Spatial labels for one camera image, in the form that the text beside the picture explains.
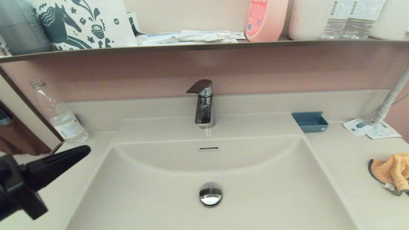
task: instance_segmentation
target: pink plastic bottle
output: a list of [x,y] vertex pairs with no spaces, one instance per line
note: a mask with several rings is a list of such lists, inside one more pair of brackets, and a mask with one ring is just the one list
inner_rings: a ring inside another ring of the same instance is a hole
[[288,0],[252,0],[247,39],[251,42],[277,41],[283,31],[287,7]]

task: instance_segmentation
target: sink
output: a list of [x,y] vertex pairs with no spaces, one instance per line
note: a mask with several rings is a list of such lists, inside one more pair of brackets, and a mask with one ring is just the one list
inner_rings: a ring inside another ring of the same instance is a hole
[[[219,184],[218,206],[199,190]],[[69,230],[353,230],[300,135],[114,145]]]

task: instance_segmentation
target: pink wall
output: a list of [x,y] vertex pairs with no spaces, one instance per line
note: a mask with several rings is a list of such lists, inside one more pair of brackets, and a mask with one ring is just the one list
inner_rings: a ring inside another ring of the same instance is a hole
[[[42,78],[66,101],[187,96],[199,79],[215,94],[391,88],[409,62],[409,49],[382,46],[281,47],[106,54],[5,63],[33,99],[29,81]],[[408,137],[407,101],[387,121]]]

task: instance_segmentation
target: soap tray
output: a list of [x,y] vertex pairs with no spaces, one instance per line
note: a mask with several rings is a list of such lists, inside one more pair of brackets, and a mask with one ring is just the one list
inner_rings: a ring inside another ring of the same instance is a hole
[[322,117],[322,112],[292,113],[291,115],[305,133],[322,132],[328,127],[328,122]]

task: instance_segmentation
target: washcloth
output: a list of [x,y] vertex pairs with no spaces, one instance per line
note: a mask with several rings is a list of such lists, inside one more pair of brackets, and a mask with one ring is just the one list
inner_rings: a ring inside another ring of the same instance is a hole
[[400,196],[409,192],[409,154],[393,154],[386,161],[372,159],[369,163],[369,172],[382,184],[394,185],[393,193]]

